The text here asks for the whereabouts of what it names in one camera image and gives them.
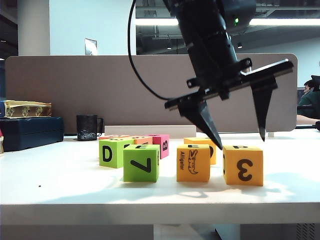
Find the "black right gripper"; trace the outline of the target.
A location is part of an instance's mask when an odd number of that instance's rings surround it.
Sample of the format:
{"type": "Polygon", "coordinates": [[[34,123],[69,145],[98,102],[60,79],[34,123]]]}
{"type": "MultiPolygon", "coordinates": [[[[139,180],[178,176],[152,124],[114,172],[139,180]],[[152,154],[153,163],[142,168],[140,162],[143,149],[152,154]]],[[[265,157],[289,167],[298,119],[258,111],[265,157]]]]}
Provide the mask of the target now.
{"type": "Polygon", "coordinates": [[[187,118],[222,150],[222,141],[206,100],[219,96],[224,101],[229,98],[230,92],[251,87],[259,135],[265,141],[272,92],[278,88],[276,77],[291,73],[294,65],[285,58],[250,72],[242,72],[252,65],[252,60],[245,58],[225,67],[219,73],[209,72],[207,75],[191,78],[186,81],[187,87],[198,87],[198,90],[171,98],[164,107],[169,110],[178,108],[182,117],[187,118]]]}

